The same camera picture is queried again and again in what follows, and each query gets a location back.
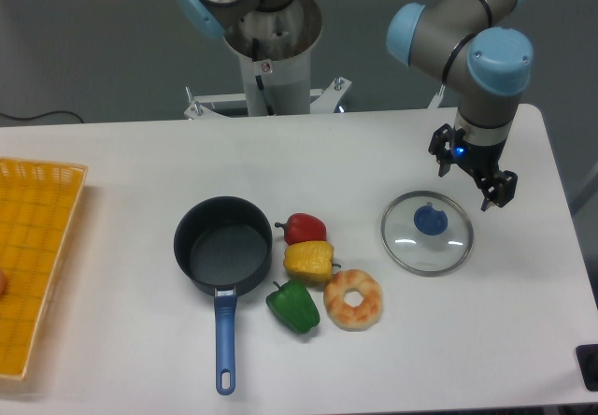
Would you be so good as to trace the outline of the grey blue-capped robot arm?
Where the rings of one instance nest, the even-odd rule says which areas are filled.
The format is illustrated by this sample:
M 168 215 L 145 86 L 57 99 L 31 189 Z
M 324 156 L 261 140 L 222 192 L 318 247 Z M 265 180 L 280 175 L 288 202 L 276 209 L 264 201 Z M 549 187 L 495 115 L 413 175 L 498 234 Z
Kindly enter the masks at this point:
M 439 79 L 460 97 L 453 124 L 437 129 L 429 151 L 441 174 L 471 176 L 485 206 L 503 207 L 517 175 L 499 160 L 534 59 L 529 39 L 500 26 L 523 0 L 443 0 L 403 6 L 386 47 L 393 58 Z M 314 0 L 177 0 L 191 25 L 223 40 L 241 67 L 249 114 L 310 110 L 310 53 L 322 31 Z

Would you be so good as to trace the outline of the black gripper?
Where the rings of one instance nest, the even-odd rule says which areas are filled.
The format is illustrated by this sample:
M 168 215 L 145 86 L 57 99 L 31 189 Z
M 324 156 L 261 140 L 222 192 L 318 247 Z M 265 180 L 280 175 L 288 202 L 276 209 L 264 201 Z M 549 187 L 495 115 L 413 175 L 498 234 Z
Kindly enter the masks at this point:
M 499 159 L 505 141 L 481 146 L 465 139 L 463 128 L 455 129 L 444 124 L 434 131 L 429 153 L 438 163 L 438 176 L 444 177 L 453 164 L 470 175 L 483 194 L 481 210 L 503 208 L 515 196 L 518 175 L 499 169 Z

